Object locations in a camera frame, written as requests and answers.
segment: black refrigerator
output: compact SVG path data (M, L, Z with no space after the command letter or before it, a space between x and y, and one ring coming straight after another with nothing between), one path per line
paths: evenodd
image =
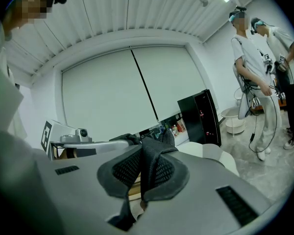
M209 90L178 101L190 142L221 146L220 127Z

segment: white roller blind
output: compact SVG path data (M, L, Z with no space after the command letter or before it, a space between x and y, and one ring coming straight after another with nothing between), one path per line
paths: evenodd
M129 50L63 73L63 102L68 125L86 128L94 141L135 134L158 124Z
M159 120L180 112L178 100L206 89L185 48L146 47L133 52Z

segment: sneaker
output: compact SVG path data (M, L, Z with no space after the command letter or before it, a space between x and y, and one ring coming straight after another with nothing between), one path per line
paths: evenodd
M257 152L257 158L260 160L260 161L265 161L266 159L266 155L265 155L265 152L262 151L262 152Z
M294 139L291 139L289 141L287 141L284 146L283 146L284 149L286 150L291 150L294 148Z
M284 133L285 133L285 134L288 134L288 135L292 135L292 134L293 134L293 131L292 131L291 128L289 127L289 128L284 129Z
M270 154L270 153L271 153L271 149L268 147L266 150L264 150L264 152L265 152L266 154Z
M266 149L263 149L261 147L256 147L256 151L264 151L266 154L270 154L271 153L271 149L269 147L267 147Z

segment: corrugated ceiling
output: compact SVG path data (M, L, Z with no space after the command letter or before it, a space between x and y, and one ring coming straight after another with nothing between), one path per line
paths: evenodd
M35 74L48 60L88 38L125 29L162 29L198 37L214 34L235 8L233 0L68 0L47 18L13 32L6 43L8 65L18 81ZM251 0L239 0L246 5Z

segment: floor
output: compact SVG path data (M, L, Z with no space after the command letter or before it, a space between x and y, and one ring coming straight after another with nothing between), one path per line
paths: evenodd
M289 127L287 111L281 110L281 116L282 129L276 133L270 145L271 154L266 155L266 160L263 162L248 147L251 134L255 129L255 116L247 117L245 130L234 137L227 133L225 120L220 125L221 149L234 157L240 177L255 186L272 203L287 196L294 185L294 149L283 149L283 144L290 139L283 133L283 129ZM263 112L257 117L253 143L256 143L260 137L264 117Z

